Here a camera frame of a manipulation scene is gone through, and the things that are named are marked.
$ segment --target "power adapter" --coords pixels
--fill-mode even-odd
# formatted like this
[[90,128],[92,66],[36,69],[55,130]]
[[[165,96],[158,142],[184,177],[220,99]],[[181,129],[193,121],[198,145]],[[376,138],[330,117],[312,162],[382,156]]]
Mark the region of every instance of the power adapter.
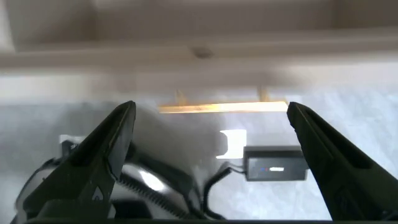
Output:
[[305,180],[309,169],[300,146],[246,146],[243,166],[247,181]]

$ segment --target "black object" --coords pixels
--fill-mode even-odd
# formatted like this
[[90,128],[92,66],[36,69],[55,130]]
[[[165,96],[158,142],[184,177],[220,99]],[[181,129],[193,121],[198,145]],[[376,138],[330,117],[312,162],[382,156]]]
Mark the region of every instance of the black object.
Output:
[[333,220],[398,220],[397,179],[310,108],[287,116]]
[[[291,103],[287,115],[333,220],[398,220],[398,180],[310,108]],[[133,102],[118,106],[25,200],[28,222],[116,222],[109,219],[115,217],[109,196],[115,180],[123,176],[121,167],[130,146],[134,118]],[[221,169],[206,184],[205,195],[232,170],[230,166]],[[223,218],[211,213],[207,198],[204,200],[207,214]]]
[[305,180],[308,165],[296,146],[246,146],[243,155],[247,181]]
[[129,148],[136,104],[119,105],[24,202],[27,219],[114,217],[110,195]]

